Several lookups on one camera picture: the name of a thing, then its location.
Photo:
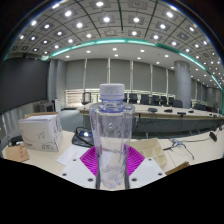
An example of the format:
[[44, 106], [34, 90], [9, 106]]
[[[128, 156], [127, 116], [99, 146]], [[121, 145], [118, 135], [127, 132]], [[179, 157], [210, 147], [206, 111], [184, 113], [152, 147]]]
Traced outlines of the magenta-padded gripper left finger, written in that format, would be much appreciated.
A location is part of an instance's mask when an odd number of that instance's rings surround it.
[[59, 157], [65, 166], [60, 176], [84, 188], [95, 189], [98, 174], [98, 159], [95, 148], [71, 146]]

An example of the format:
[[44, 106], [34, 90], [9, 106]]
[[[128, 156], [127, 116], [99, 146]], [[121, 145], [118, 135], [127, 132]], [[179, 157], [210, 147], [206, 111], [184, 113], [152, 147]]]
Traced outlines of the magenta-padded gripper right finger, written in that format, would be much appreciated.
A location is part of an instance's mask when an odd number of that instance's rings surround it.
[[135, 189], [157, 181], [166, 174], [152, 157], [145, 158], [130, 147], [127, 156], [127, 176], [129, 188]]

